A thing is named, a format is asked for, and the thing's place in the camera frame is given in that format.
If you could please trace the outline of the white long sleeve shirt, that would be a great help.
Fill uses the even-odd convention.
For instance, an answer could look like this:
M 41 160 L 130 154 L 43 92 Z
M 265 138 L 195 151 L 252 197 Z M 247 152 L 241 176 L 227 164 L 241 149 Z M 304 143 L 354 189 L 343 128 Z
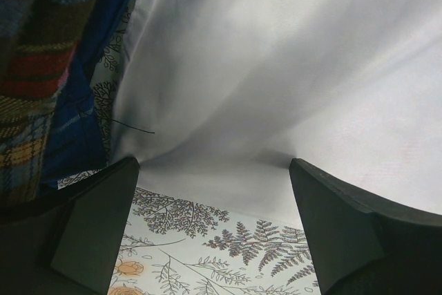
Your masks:
M 441 0 L 136 0 L 112 161 L 299 226 L 289 164 L 441 212 Z

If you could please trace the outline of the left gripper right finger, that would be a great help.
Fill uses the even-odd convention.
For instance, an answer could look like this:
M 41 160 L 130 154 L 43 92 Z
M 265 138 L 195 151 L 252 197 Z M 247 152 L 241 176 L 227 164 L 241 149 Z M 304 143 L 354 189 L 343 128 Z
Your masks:
M 292 188 L 322 294 L 440 294 L 441 216 L 294 159 Z

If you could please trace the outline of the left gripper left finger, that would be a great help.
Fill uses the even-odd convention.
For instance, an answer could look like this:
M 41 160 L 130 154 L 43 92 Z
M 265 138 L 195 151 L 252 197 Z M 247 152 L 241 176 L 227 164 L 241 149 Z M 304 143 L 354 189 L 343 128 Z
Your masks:
M 124 158 L 31 202 L 1 209 L 2 294 L 106 294 L 140 166 Z

